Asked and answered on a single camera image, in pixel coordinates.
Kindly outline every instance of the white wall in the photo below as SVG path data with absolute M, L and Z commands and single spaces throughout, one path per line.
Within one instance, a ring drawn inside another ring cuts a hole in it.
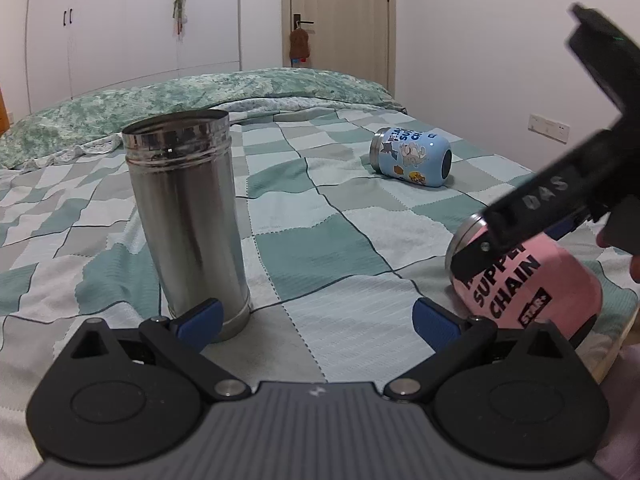
M 572 2 L 640 41 L 640 0 L 398 0 L 396 98 L 421 120 L 538 170 L 616 117 L 564 46 Z M 569 144 L 527 131 L 530 113 L 571 126 Z
M 27 0 L 0 0 L 0 89 L 14 120 L 28 115 L 24 61 L 24 23 Z
M 243 70 L 282 66 L 282 1 L 240 0 Z

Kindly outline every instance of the blue bottle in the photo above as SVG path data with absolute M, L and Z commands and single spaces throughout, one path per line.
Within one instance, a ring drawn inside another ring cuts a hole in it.
M 382 128 L 371 140 L 369 161 L 378 173 L 440 187 L 451 170 L 451 146 L 432 132 Z

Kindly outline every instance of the finger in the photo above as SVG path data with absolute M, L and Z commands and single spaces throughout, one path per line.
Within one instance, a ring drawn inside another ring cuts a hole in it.
M 596 243 L 598 244 L 598 247 L 602 247 L 603 249 L 610 247 L 610 245 L 604 241 L 604 230 L 601 230 L 596 236 Z
M 631 267 L 629 269 L 631 273 L 631 278 L 636 282 L 640 283 L 640 256 L 634 256 L 631 259 Z

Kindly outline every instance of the checkered bedspread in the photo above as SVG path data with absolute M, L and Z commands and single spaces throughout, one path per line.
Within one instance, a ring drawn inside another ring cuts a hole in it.
M 466 140 L 445 187 L 375 174 L 372 134 L 432 126 L 389 110 L 311 109 L 232 126 L 236 205 L 253 313 L 204 353 L 260 380 L 388 380 L 428 357 L 411 307 L 429 296 L 463 311 L 444 271 L 461 222 L 529 171 Z M 580 347 L 593 370 L 635 315 L 628 256 L 585 224 L 562 244 L 599 277 L 604 311 Z M 121 148 L 72 164 L 0 174 L 0 479 L 38 462 L 24 410 L 86 316 L 112 328 L 166 314 Z

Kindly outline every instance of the power outlet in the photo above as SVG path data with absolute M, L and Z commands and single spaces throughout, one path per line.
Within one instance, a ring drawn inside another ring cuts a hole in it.
M 532 132 L 551 137 L 565 144 L 569 141 L 569 126 L 567 124 L 558 123 L 539 115 L 531 114 L 529 116 L 528 127 Z

